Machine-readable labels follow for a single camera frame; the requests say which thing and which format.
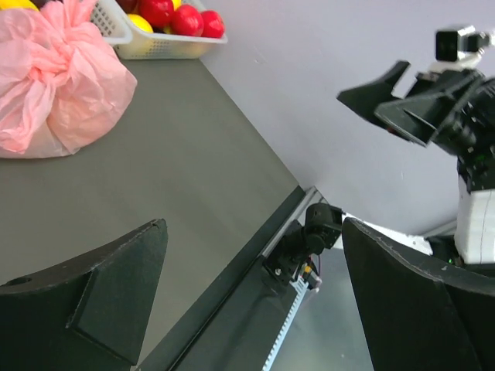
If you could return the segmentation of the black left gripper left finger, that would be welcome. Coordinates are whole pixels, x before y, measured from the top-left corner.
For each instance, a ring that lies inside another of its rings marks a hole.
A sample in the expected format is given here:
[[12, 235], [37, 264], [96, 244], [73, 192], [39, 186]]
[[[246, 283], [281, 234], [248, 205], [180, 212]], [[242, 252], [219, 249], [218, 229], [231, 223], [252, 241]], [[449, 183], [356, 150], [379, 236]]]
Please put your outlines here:
[[168, 243], [163, 219], [1, 286], [3, 370], [129, 370]]

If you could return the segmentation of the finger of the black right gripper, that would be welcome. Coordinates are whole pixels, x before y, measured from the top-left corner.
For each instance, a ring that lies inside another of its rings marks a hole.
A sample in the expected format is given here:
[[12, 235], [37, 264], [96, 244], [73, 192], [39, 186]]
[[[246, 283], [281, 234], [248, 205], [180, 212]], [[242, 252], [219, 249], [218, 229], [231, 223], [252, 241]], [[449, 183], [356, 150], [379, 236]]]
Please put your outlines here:
[[398, 99], [392, 91], [410, 65], [405, 60], [399, 60], [375, 80], [340, 91], [336, 99], [365, 121], [386, 128], [387, 125], [375, 115], [375, 110], [380, 104]]
[[440, 75], [423, 90], [380, 104], [374, 114], [391, 130], [426, 146], [472, 147], [476, 129], [469, 104], [483, 84], [482, 75]]

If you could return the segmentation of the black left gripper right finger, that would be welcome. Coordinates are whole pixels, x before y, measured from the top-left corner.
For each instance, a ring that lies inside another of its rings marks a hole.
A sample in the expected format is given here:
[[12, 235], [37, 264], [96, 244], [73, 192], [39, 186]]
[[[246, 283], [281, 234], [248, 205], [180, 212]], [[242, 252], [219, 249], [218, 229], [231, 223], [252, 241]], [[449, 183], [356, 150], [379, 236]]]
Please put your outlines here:
[[375, 370], [492, 370], [494, 276], [347, 218], [343, 251]]

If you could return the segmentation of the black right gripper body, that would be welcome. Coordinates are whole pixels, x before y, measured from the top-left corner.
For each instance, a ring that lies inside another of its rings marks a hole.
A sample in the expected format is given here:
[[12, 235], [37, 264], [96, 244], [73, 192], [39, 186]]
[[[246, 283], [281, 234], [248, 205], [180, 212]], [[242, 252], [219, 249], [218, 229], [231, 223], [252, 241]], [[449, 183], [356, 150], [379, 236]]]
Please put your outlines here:
[[433, 90], [440, 98], [428, 143], [450, 155], [465, 155], [494, 138], [494, 78], [478, 70], [446, 70]]

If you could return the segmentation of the pink plastic bag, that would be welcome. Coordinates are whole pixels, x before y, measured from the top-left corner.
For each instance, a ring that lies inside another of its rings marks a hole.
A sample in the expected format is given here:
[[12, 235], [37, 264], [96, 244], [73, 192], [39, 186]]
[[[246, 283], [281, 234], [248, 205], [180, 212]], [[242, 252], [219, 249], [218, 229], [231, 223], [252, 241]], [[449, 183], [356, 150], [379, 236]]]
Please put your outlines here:
[[94, 1], [1, 11], [1, 157], [73, 155], [117, 124], [137, 80], [90, 20]]

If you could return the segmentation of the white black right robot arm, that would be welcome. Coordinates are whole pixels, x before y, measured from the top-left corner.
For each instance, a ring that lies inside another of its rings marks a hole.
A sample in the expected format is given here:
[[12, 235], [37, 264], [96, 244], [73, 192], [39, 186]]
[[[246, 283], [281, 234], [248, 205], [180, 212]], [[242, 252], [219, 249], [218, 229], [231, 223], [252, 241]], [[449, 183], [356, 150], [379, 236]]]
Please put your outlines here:
[[337, 99], [365, 121], [457, 159], [459, 205], [454, 244], [468, 265], [494, 262], [494, 80], [475, 68], [418, 73], [403, 97], [393, 90], [409, 62], [399, 60]]

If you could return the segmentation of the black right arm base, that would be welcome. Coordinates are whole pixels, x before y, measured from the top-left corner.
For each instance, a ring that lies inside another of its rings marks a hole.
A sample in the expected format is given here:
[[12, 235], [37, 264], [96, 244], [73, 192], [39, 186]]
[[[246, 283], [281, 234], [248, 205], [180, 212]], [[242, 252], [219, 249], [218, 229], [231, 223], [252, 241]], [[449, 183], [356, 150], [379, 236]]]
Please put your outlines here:
[[326, 203], [313, 203], [306, 209], [305, 223], [294, 221], [277, 242], [263, 267], [267, 284], [275, 290], [286, 288], [302, 265], [312, 256], [331, 249], [340, 237], [342, 209]]

